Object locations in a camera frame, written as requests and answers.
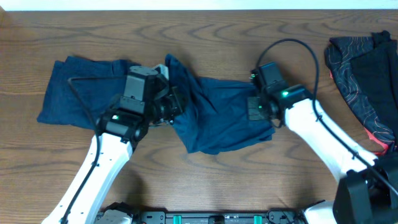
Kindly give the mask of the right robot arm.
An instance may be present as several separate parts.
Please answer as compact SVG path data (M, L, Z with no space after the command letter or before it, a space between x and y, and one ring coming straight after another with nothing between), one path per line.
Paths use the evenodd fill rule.
M338 183L335 199L302 212L305 223L397 223L397 156L377 157L350 138L303 85L289 86L275 63L252 70L250 120L279 120L300 136Z

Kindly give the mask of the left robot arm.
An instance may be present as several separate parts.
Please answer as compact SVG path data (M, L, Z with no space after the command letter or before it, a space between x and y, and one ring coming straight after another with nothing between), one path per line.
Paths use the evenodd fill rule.
M44 223L94 223L116 176L150 127L172 125L185 99L169 82L165 65L131 66L124 93L98 118L83 111L95 135L85 160L65 195Z

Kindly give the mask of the navy blue denim shorts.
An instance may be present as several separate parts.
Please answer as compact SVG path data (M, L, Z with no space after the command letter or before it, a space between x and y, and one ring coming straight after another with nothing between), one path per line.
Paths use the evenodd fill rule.
M269 122L248 118L248 98L256 94L252 84L197 78L171 54L165 65L170 84L188 100L173 125L187 152L216 155L272 139L275 129Z

